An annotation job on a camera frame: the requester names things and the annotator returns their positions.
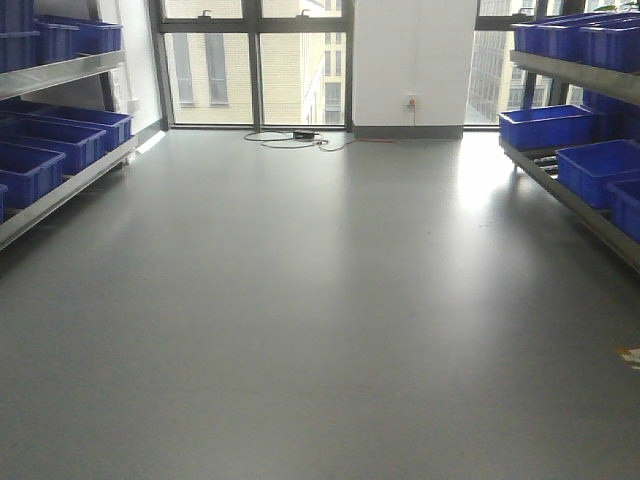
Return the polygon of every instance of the gray floor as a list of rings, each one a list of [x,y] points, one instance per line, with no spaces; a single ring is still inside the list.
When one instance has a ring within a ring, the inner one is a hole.
[[[0,255],[0,479],[637,479],[639,277],[496,144],[171,133]]]

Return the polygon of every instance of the window frame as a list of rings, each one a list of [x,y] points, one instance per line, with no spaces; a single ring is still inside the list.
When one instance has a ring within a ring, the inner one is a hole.
[[[239,19],[167,18],[163,0],[149,0],[149,15],[154,33],[154,53],[159,66],[158,80],[163,113],[167,126],[175,126],[172,92],[169,81],[164,35],[171,33],[243,33],[249,36],[252,107],[254,130],[265,126],[260,65],[260,36],[265,33],[343,33],[345,40],[345,123],[353,131],[353,41],[355,0],[342,2],[342,15],[337,17],[267,18],[262,14],[261,0],[241,0],[243,16]],[[210,128],[224,125],[206,125]]]
[[[482,0],[477,0],[477,12],[476,12],[476,25],[475,32],[509,32],[513,31],[513,24],[521,23],[533,20],[535,18],[543,18],[548,16],[550,0],[538,0],[534,2],[535,9],[534,15],[512,13],[511,15],[482,15],[481,6]],[[569,15],[573,13],[582,13],[585,8],[585,0],[563,0],[560,6],[560,15]],[[472,60],[472,68],[477,68],[476,62],[480,63],[480,60],[476,60],[475,56]],[[534,95],[536,90],[536,80],[538,75],[531,72],[524,72],[524,94],[520,108],[531,108],[534,101]],[[513,80],[509,79],[508,84],[513,84]],[[470,85],[469,92],[474,93],[471,89],[473,85]],[[563,104],[567,100],[568,85],[564,82],[553,80],[551,83],[550,94],[548,97],[549,105]],[[496,124],[485,125],[466,125],[466,128],[472,129],[497,129]]]

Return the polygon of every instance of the electrical outlet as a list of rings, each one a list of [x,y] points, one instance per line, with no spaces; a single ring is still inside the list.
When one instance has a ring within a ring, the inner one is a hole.
[[[407,93],[405,95],[404,105],[408,108],[416,108],[418,106],[418,95],[415,93]]]

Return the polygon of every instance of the building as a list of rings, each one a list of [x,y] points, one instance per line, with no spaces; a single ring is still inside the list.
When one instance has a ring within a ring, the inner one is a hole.
[[[549,2],[548,14],[558,14],[562,0]],[[506,16],[518,12],[533,13],[533,0],[488,0],[482,2],[480,15]],[[498,113],[521,107],[525,73],[513,66],[509,52],[514,48],[512,32],[476,32],[469,79],[467,123],[495,124]],[[546,104],[551,79],[537,77],[533,106]],[[570,101],[580,99],[579,89],[571,90]]]
[[[236,18],[239,2],[167,2],[174,18],[210,15]],[[267,17],[337,16],[341,0],[272,0]],[[166,47],[176,121],[187,124],[252,123],[249,47],[244,34],[168,35]],[[261,35],[265,123],[344,123],[345,51],[343,33]]]

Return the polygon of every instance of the white wall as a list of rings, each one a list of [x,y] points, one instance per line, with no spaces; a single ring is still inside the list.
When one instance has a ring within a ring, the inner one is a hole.
[[[476,9],[476,0],[358,0],[355,125],[413,125],[408,93],[418,95],[416,125],[463,125]]]

